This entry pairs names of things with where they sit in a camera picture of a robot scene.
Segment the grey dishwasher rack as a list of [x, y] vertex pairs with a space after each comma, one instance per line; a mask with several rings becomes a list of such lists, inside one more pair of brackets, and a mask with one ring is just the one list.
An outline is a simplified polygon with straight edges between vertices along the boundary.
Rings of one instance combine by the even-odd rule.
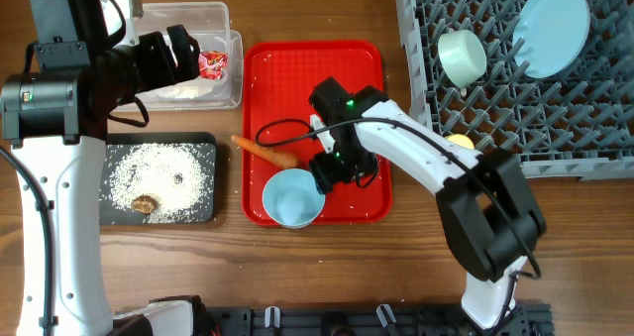
[[[531, 78], [512, 43], [527, 0], [395, 0], [407, 57], [410, 115], [436, 133], [469, 136], [480, 151], [513, 152], [529, 177], [633, 174], [633, 0], [586, 0], [589, 35], [562, 72]], [[442, 69], [443, 34], [481, 40], [485, 75], [463, 97]]]

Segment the orange carrot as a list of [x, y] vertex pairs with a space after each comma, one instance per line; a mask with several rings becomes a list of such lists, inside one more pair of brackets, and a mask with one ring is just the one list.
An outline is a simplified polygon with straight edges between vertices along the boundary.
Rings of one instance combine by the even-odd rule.
[[266, 148], [249, 139], [237, 135], [232, 135], [231, 141], [238, 147], [267, 161], [268, 163], [271, 163], [272, 165], [275, 165], [278, 168], [290, 169], [298, 168], [300, 166], [299, 158], [291, 153], [279, 152], [273, 148]]

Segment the red snack wrapper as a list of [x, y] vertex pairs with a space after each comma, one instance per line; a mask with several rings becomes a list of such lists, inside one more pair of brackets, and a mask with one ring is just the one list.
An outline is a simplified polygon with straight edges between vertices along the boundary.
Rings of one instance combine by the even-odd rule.
[[221, 80], [229, 63], [227, 53], [201, 52], [198, 58], [199, 75], [204, 79]]

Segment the large light blue plate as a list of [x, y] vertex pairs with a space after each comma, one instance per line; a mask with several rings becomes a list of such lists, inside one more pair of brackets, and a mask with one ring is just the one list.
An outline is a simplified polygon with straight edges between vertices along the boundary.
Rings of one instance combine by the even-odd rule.
[[531, 78], [555, 75], [579, 56], [589, 26], [586, 0], [527, 0], [512, 36], [521, 45], [515, 63], [527, 63], [524, 73]]

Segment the crumpled white tissue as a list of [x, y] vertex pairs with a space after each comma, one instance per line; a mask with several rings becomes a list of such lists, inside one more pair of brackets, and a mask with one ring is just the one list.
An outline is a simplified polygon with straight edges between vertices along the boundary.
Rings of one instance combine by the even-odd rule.
[[209, 92], [209, 89], [200, 85], [177, 84], [152, 91], [159, 100], [196, 99]]

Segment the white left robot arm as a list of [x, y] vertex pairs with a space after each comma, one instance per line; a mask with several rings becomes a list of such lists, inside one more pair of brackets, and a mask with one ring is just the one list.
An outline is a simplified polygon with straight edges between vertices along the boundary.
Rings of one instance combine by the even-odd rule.
[[128, 11], [110, 30], [104, 2], [30, 0], [37, 39], [1, 91], [3, 158], [21, 188], [21, 335], [206, 335], [197, 296], [115, 315], [102, 275], [99, 188], [108, 125], [140, 94], [197, 77], [197, 42], [180, 25], [130, 42]]

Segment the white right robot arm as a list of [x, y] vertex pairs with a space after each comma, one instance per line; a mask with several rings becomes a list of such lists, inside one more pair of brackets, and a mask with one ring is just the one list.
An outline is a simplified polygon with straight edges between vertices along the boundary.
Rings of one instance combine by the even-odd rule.
[[335, 78], [309, 97], [311, 132], [323, 150], [309, 162], [320, 193], [373, 178], [378, 158], [407, 172], [435, 196], [447, 245], [467, 272], [461, 300], [482, 331], [499, 332], [515, 305], [517, 280], [541, 270], [533, 255], [546, 220], [514, 155], [465, 148], [421, 125], [382, 91], [348, 92]]

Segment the small light blue bowl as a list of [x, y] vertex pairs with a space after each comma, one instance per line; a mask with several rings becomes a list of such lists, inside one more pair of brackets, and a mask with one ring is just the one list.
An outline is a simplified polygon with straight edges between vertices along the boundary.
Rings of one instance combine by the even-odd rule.
[[267, 181], [262, 202], [264, 211], [274, 222], [288, 229], [300, 229], [312, 224], [321, 214], [326, 195], [320, 192], [310, 171], [290, 168]]

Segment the green bowl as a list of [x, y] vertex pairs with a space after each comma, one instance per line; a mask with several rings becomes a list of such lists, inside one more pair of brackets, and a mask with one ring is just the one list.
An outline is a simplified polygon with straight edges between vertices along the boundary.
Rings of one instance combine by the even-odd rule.
[[469, 30], [443, 34], [438, 41], [438, 55], [443, 71], [458, 88], [466, 88], [486, 72], [483, 45]]

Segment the clear plastic waste bin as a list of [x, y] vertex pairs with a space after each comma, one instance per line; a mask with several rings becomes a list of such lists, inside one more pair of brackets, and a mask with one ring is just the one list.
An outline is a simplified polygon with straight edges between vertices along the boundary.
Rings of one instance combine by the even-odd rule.
[[223, 2], [150, 3], [143, 6], [144, 15], [135, 22], [139, 38], [161, 32], [171, 46], [166, 28], [182, 25], [200, 47], [200, 52], [227, 53], [229, 63], [221, 80], [201, 76], [178, 84], [200, 85], [209, 92], [196, 99], [159, 100], [152, 91], [138, 97], [150, 111], [214, 110], [237, 108], [242, 99], [243, 43], [240, 34], [230, 27], [229, 10]]

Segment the brown food scrap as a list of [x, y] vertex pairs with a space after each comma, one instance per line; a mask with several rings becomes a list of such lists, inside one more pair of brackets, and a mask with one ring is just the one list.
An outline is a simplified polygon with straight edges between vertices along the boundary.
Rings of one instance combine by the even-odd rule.
[[150, 215], [159, 206], [159, 203], [149, 195], [141, 195], [131, 202], [131, 208], [139, 213]]

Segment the yellow plastic cup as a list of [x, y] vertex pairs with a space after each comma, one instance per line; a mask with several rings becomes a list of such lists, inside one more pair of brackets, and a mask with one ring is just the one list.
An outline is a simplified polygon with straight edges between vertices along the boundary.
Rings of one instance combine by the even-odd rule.
[[475, 149], [475, 144], [466, 135], [452, 134], [452, 135], [447, 136], [446, 139], [448, 141], [452, 142], [453, 144], [458, 145], [460, 147], [463, 147], [463, 148], [466, 148], [466, 149], [471, 149], [471, 150]]

